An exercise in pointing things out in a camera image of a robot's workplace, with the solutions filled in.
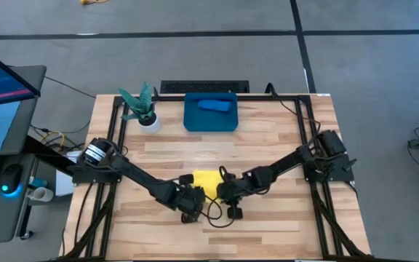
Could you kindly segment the blue plastic basket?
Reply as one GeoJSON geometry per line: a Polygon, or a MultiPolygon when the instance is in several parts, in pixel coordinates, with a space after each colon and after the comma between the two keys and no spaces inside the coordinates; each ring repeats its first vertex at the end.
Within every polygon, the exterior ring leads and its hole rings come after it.
{"type": "Polygon", "coordinates": [[[187,93],[184,97],[184,127],[189,132],[233,132],[239,124],[238,98],[235,93],[187,93]],[[199,109],[200,100],[225,100],[231,103],[229,112],[199,109]]]}

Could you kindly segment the yellow microfiber towel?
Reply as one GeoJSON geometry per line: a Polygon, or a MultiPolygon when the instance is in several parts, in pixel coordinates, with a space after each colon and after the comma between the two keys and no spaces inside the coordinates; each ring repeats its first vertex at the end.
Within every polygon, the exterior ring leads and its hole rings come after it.
{"type": "Polygon", "coordinates": [[[209,199],[205,200],[206,203],[209,204],[211,200],[215,200],[218,204],[221,203],[218,197],[217,187],[223,182],[223,179],[217,170],[194,170],[192,176],[193,183],[191,185],[202,188],[205,195],[209,197],[209,199]]]}

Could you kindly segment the black keyboard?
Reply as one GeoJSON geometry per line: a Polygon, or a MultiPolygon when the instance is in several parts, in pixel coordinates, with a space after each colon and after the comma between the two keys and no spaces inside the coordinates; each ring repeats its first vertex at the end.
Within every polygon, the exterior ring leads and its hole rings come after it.
{"type": "Polygon", "coordinates": [[[249,93],[250,83],[244,81],[162,81],[160,93],[166,94],[186,94],[188,92],[232,92],[232,93],[249,93]]]}

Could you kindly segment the blue microfiber towel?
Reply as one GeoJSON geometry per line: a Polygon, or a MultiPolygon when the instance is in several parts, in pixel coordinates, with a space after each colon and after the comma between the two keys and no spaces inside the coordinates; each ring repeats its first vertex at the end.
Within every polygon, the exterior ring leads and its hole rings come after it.
{"type": "Polygon", "coordinates": [[[202,110],[219,112],[229,112],[231,109],[231,103],[225,100],[200,100],[197,106],[202,110]]]}

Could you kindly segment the black mouse with blue light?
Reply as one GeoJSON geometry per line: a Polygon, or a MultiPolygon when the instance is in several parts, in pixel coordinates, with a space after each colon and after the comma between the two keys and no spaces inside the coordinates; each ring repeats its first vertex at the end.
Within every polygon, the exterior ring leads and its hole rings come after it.
{"type": "Polygon", "coordinates": [[[23,167],[20,164],[11,164],[0,174],[0,190],[5,197],[15,197],[21,191],[20,185],[23,167]]]}

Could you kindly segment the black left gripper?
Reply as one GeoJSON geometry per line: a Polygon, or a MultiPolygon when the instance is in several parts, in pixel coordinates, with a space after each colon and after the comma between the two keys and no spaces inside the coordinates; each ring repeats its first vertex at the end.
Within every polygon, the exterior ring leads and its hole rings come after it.
{"type": "MultiPolygon", "coordinates": [[[[180,185],[190,185],[194,182],[193,174],[181,175],[178,178],[180,185]]],[[[180,186],[177,208],[182,212],[181,223],[196,223],[201,215],[205,201],[204,189],[200,186],[180,186]]]]}

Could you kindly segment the green plant in white pot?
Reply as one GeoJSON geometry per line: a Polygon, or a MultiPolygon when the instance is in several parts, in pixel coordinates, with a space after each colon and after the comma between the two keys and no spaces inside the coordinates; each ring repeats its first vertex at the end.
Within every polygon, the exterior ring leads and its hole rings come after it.
{"type": "Polygon", "coordinates": [[[144,82],[137,98],[122,88],[118,88],[118,91],[125,105],[132,112],[124,113],[121,119],[125,121],[136,119],[145,134],[157,133],[160,130],[161,122],[155,112],[155,103],[152,101],[154,89],[144,82]]]}

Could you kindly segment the teal bottle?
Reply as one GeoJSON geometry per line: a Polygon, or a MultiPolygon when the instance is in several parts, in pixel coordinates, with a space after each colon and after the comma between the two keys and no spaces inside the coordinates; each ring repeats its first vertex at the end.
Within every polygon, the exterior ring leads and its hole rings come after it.
{"type": "Polygon", "coordinates": [[[47,186],[47,181],[43,178],[38,178],[38,177],[31,176],[29,178],[28,184],[29,184],[29,186],[31,186],[33,188],[46,187],[47,186]]]}

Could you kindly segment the white mug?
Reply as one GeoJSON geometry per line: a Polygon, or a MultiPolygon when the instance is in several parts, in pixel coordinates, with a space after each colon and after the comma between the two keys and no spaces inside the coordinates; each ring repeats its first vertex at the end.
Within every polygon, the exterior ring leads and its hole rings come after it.
{"type": "Polygon", "coordinates": [[[50,202],[54,198],[54,192],[45,187],[38,187],[28,194],[28,198],[32,201],[50,202]]]}

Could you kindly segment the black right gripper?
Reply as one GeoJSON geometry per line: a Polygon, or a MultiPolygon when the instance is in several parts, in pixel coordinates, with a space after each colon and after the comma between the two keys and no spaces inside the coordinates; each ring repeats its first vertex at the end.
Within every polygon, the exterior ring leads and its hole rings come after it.
{"type": "MultiPolygon", "coordinates": [[[[226,203],[238,202],[243,197],[255,194],[251,180],[248,178],[236,178],[233,173],[227,171],[224,166],[219,166],[220,177],[223,180],[217,187],[219,199],[226,203]]],[[[229,219],[242,219],[243,211],[236,205],[227,208],[227,216],[229,219]]]]}

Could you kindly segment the black aluminium table frame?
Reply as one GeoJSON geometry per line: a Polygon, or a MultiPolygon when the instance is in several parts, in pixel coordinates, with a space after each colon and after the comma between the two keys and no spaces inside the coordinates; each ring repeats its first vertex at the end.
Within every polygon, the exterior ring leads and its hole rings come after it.
{"type": "MultiPolygon", "coordinates": [[[[147,135],[137,122],[122,122],[115,95],[96,98],[88,138],[122,138],[132,163],[158,178],[224,166],[240,174],[270,164],[311,136],[301,132],[295,103],[267,94],[240,97],[239,124],[229,133],[192,133],[183,124],[182,95],[162,95],[156,104],[160,130],[147,135]]],[[[125,179],[116,190],[106,259],[282,260],[321,258],[311,190],[300,168],[282,175],[265,195],[242,200],[244,217],[183,224],[180,213],[156,202],[125,179]]]]}

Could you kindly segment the white box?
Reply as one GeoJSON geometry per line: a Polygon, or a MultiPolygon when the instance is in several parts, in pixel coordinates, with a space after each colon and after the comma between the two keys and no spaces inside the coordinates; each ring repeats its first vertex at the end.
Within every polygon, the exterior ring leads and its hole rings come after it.
{"type": "MultiPolygon", "coordinates": [[[[71,160],[72,162],[76,163],[77,158],[81,154],[81,151],[72,151],[67,153],[65,156],[71,160]]],[[[70,175],[61,172],[60,170],[56,170],[56,178],[55,178],[55,196],[63,197],[69,194],[72,194],[74,190],[72,177],[70,175]]]]}

